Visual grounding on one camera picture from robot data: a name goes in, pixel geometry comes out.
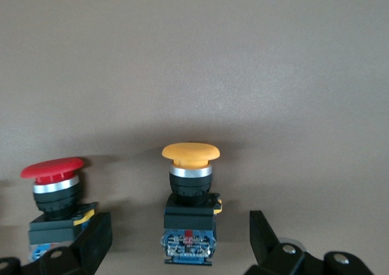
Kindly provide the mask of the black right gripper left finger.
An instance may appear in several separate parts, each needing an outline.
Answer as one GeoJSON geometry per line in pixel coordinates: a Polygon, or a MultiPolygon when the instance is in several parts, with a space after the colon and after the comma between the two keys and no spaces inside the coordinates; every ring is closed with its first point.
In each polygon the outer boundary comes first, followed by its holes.
{"type": "Polygon", "coordinates": [[[24,266],[16,257],[1,258],[1,274],[95,274],[111,245],[111,214],[101,212],[70,246],[51,249],[24,266]]]}

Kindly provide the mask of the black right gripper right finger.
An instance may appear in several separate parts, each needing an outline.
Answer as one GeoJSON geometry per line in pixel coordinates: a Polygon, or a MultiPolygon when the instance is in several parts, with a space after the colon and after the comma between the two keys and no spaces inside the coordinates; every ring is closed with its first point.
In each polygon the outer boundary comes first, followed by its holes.
{"type": "Polygon", "coordinates": [[[357,256],[330,251],[322,260],[293,243],[281,243],[261,211],[250,211],[250,245],[256,258],[246,274],[372,274],[357,256]]]}

